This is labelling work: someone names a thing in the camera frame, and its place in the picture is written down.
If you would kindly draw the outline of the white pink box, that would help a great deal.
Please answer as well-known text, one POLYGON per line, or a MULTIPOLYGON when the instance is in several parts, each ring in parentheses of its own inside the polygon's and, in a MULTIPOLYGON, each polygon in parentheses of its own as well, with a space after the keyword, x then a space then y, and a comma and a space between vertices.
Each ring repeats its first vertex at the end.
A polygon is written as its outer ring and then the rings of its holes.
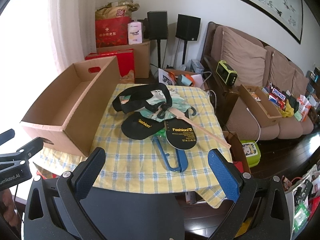
POLYGON ((143 25, 142 22, 133 21, 127 25, 128 44, 143 43, 143 25))

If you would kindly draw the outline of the Snickers candy bag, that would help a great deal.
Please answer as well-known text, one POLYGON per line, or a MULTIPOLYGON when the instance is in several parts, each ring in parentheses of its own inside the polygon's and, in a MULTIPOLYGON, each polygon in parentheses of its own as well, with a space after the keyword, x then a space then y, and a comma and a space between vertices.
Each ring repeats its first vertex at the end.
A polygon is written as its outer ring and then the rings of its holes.
POLYGON ((268 100, 274 103, 282 111, 286 108, 286 96, 282 94, 276 87, 270 85, 268 100))

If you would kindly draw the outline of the open cardboard box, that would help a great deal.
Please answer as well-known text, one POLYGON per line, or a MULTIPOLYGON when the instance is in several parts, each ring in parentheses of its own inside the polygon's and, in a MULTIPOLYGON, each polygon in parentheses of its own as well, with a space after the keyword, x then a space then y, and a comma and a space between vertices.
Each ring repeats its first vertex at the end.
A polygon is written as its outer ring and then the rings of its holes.
POLYGON ((41 93, 21 124, 47 148, 87 157, 119 81, 115 56, 73 63, 41 93))

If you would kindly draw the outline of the brown sofa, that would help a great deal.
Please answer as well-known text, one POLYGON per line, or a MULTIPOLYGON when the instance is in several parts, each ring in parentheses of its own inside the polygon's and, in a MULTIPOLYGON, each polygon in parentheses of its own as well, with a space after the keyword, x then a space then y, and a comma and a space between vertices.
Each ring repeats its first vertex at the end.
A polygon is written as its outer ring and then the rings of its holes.
POLYGON ((299 103, 308 85, 303 71, 284 54, 243 31, 209 22, 201 57, 212 77, 220 125, 241 140, 297 139, 310 134, 307 114, 285 114, 278 91, 299 103))

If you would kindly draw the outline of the green yellow radio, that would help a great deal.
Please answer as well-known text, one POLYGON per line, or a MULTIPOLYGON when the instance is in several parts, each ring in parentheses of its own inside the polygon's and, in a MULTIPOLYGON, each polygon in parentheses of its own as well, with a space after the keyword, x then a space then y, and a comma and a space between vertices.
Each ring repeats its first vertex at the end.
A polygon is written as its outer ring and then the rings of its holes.
POLYGON ((216 73, 227 86, 233 86, 238 77, 237 72, 224 60, 218 62, 216 73))

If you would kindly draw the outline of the black strap bag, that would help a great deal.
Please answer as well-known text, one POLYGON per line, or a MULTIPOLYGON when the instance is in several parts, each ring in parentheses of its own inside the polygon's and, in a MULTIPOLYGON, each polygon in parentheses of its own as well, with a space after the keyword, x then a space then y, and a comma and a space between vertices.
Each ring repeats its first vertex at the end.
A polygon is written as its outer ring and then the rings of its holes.
POLYGON ((152 113, 156 113, 160 108, 157 117, 164 119, 165 112, 172 107, 172 98, 165 84, 154 83, 125 89, 113 100, 112 106, 116 112, 124 113, 134 112, 143 107, 152 113), (153 97, 152 91, 154 90, 162 91, 165 101, 161 101, 155 105, 149 104, 147 100, 153 97))

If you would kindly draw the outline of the white sheer curtain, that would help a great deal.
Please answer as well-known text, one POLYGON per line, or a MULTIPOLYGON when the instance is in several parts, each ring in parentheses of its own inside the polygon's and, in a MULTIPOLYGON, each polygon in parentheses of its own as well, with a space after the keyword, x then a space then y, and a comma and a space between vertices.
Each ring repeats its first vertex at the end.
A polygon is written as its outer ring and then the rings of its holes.
POLYGON ((63 71, 95 51, 95 11, 109 0, 1 0, 1 66, 63 71))

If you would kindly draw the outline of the large brown cardboard box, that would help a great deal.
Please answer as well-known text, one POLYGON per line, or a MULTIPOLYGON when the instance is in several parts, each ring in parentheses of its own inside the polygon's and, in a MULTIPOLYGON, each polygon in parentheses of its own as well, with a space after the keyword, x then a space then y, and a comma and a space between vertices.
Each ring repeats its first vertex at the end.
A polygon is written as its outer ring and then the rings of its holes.
POLYGON ((140 44, 97 48, 97 53, 133 49, 135 78, 146 79, 149 77, 150 72, 150 43, 151 41, 147 40, 140 44))

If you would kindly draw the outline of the green packaged item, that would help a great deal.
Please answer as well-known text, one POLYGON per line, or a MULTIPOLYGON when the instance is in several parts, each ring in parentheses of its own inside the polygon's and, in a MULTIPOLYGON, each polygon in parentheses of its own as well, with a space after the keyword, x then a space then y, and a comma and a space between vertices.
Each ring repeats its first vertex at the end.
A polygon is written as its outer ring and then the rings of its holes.
POLYGON ((153 136, 159 137, 159 138, 166 138, 166 130, 163 128, 163 129, 159 130, 158 132, 156 132, 153 136))

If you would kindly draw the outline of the painted paper hand fan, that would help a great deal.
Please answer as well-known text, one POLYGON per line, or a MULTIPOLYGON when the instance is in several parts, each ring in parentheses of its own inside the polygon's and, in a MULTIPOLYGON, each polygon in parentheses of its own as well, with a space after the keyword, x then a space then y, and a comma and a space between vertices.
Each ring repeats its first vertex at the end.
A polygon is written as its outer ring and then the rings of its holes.
MULTIPOLYGON (((192 110, 192 115, 195 116, 197 114, 197 111, 194 107, 190 106, 189 104, 187 104, 185 102, 185 100, 177 93, 175 92, 175 90, 172 90, 170 88, 167 87, 167 89, 170 92, 171 98, 172 98, 172 107, 179 109, 182 112, 188 112, 189 110, 192 110)), ((161 101, 165 101, 165 96, 162 93, 162 91, 160 90, 154 90, 152 91, 153 97, 148 99, 147 102, 151 105, 155 105, 156 103, 159 103, 161 101)), ((139 112, 143 117, 148 118, 148 119, 152 119, 152 120, 156 120, 158 122, 163 122, 167 119, 171 119, 173 118, 173 115, 171 113, 169 113, 169 109, 165 112, 165 117, 164 119, 160 119, 157 117, 157 114, 160 112, 160 108, 158 109, 158 111, 156 113, 152 113, 151 111, 148 111, 146 108, 141 108, 137 111, 134 112, 130 112, 130 113, 125 113, 125 114, 129 114, 129 116, 135 112, 139 112)), ((208 135, 209 137, 213 138, 216 142, 220 143, 222 146, 226 147, 226 148, 231 148, 230 144, 228 144, 227 142, 225 142, 224 140, 222 140, 221 138, 218 138, 217 136, 215 136, 213 133, 209 132, 208 130, 202 128, 201 126, 199 126, 198 124, 196 124, 195 122, 191 121, 189 119, 189 123, 192 124, 193 129, 199 129, 201 130, 204 134, 208 135)))

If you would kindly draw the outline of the blue plastic hanger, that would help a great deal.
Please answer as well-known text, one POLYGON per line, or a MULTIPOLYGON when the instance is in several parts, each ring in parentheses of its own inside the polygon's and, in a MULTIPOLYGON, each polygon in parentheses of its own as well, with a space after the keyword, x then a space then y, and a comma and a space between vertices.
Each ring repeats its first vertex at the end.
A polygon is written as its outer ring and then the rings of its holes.
MULTIPOLYGON (((169 113, 173 115, 173 118, 181 119, 189 123, 189 113, 182 112, 176 108, 170 108, 169 113)), ((153 136, 153 142, 159 149, 160 155, 163 158, 165 168, 171 172, 182 173, 188 168, 188 158, 186 150, 179 150, 169 144, 167 138, 159 138, 153 136)))

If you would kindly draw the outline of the red gift box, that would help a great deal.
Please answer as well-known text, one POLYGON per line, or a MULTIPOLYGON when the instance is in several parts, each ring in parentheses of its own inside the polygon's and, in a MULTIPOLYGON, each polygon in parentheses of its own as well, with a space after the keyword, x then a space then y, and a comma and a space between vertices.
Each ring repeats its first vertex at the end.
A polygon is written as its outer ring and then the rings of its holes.
POLYGON ((121 77, 132 74, 135 77, 135 59, 133 49, 114 50, 102 53, 90 53, 85 57, 85 60, 98 59, 102 57, 116 56, 121 77))

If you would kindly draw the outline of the yellow plaid tablecloth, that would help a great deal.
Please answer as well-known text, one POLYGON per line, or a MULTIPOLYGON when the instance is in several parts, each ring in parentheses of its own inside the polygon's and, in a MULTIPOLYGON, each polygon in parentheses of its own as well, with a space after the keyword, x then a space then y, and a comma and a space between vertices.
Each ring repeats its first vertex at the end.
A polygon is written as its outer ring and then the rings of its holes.
MULTIPOLYGON (((100 125, 95 134, 92 150, 101 147, 106 152, 106 161, 94 186, 102 189, 130 193, 180 193, 196 191, 211 207, 218 208, 225 194, 208 165, 208 152, 217 148, 226 160, 232 163, 230 150, 195 129, 197 143, 185 151, 188 159, 186 171, 172 172, 166 169, 156 142, 149 137, 145 140, 131 140, 120 129, 126 119, 122 112, 115 112, 112 100, 132 84, 117 85, 100 125)), ((215 136, 223 138, 222 129, 214 114, 208 94, 199 88, 171 86, 186 102, 197 111, 190 119, 215 136)), ((73 171, 85 157, 70 155, 45 148, 34 157, 34 164, 46 178, 73 171)))

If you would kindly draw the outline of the beige sofa cushion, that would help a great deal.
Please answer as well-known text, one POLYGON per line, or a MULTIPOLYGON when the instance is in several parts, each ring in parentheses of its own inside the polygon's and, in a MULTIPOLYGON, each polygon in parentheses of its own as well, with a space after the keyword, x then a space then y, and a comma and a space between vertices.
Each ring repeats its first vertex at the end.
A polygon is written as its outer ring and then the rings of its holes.
POLYGON ((262 86, 267 50, 222 28, 221 59, 237 72, 235 85, 262 86))

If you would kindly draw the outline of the black speaker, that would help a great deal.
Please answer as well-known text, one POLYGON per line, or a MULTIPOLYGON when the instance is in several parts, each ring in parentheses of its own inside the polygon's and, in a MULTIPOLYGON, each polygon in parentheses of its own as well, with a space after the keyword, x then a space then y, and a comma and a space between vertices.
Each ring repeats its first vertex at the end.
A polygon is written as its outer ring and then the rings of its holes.
POLYGON ((198 39, 200 24, 201 19, 199 17, 178 14, 175 36, 184 41, 182 64, 185 64, 188 42, 198 39))
POLYGON ((157 42, 157 64, 161 63, 161 40, 168 39, 168 12, 167 11, 149 11, 147 12, 149 26, 149 39, 157 42))

